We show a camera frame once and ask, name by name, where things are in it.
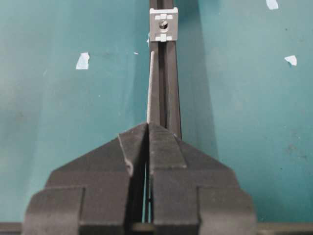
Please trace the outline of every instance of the teal work surface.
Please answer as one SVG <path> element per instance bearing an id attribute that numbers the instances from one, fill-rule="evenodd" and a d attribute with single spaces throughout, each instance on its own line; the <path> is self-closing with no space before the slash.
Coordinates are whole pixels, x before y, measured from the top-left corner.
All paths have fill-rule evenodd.
<path id="1" fill-rule="evenodd" d="M 313 1 L 177 5 L 183 139 L 234 169 L 259 221 L 313 221 Z"/>
<path id="2" fill-rule="evenodd" d="M 145 121 L 148 9 L 141 0 L 1 1 L 0 221 L 22 221 L 50 171 Z M 88 70 L 75 69 L 82 52 Z"/>
<path id="3" fill-rule="evenodd" d="M 235 170 L 260 221 L 312 221 L 313 2 L 278 3 L 176 0 L 182 134 Z M 145 120 L 148 28 L 147 0 L 1 2 L 0 221 Z"/>

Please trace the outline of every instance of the torn paper piece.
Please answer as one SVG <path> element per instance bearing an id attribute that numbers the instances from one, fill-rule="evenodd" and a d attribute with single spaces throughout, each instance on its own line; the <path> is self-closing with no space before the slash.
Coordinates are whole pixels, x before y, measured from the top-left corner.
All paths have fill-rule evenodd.
<path id="1" fill-rule="evenodd" d="M 297 66 L 297 58 L 294 55 L 285 57 L 285 60 L 288 61 L 291 65 Z"/>
<path id="2" fill-rule="evenodd" d="M 278 9 L 277 0 L 266 0 L 266 4 L 270 10 Z"/>
<path id="3" fill-rule="evenodd" d="M 88 52 L 81 53 L 76 64 L 76 69 L 87 70 L 89 68 L 89 64 L 88 64 L 89 59 L 90 59 L 90 56 Z"/>

